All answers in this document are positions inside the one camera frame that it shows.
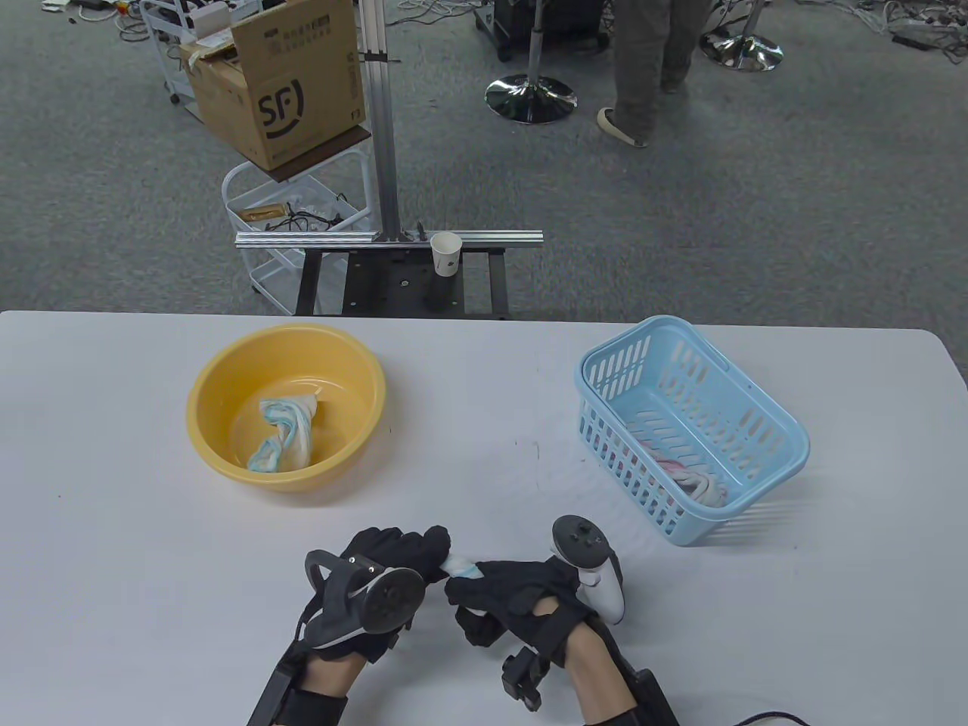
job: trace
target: hand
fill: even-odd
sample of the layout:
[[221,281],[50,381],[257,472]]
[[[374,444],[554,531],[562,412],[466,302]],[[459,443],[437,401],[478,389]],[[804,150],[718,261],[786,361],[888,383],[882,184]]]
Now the hand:
[[[443,527],[431,527],[423,534],[399,529],[370,527],[358,532],[340,555],[341,558],[361,555],[384,567],[408,567],[415,570],[428,585],[447,576],[440,569],[450,554],[450,534]],[[339,660],[351,653],[359,653],[376,663],[390,648],[400,628],[389,633],[364,633],[319,652],[323,660]]]
[[[478,562],[477,567],[484,577],[452,577],[444,586],[450,604],[458,606],[455,620],[468,641],[487,648],[510,630],[545,657],[563,665],[565,639],[594,613],[575,595],[578,571],[558,558],[544,562]],[[547,602],[549,597],[557,600],[556,608],[542,610],[539,603]],[[471,610],[484,611],[486,615],[477,616]],[[555,610],[555,618],[565,631],[560,634],[560,642],[539,642],[551,610]]]

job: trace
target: blue basket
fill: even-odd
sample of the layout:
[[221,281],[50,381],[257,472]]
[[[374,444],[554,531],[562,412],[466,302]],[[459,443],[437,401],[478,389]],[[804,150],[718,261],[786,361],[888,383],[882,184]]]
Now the blue basket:
[[[680,318],[595,348],[575,382],[582,441],[673,544],[739,516],[810,454],[803,426]],[[694,501],[656,459],[712,477],[725,503]]]

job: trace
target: white paper cup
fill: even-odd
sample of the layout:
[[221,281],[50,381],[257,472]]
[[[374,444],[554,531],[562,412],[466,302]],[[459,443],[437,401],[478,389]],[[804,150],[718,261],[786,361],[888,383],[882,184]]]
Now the white paper cup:
[[434,254],[434,272],[441,277],[456,275],[461,262],[463,244],[460,235],[453,232],[438,232],[431,237],[430,249]]

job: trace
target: gray pants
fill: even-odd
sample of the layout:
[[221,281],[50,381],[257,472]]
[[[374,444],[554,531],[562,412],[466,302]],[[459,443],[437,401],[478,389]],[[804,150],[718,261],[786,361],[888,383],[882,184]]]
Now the gray pants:
[[659,85],[685,79],[711,0],[615,1],[613,123],[646,141],[655,127]]

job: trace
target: yellow plastic basin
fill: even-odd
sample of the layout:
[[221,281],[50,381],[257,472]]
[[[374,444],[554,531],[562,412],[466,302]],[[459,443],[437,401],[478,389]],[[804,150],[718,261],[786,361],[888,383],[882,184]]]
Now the yellow plastic basin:
[[[313,456],[298,471],[246,469],[277,430],[264,398],[313,394]],[[386,379],[359,341],[324,325],[269,328],[229,346],[205,366],[188,400],[188,433],[198,455],[230,479],[276,492],[305,492],[335,478],[361,452],[383,414]]]

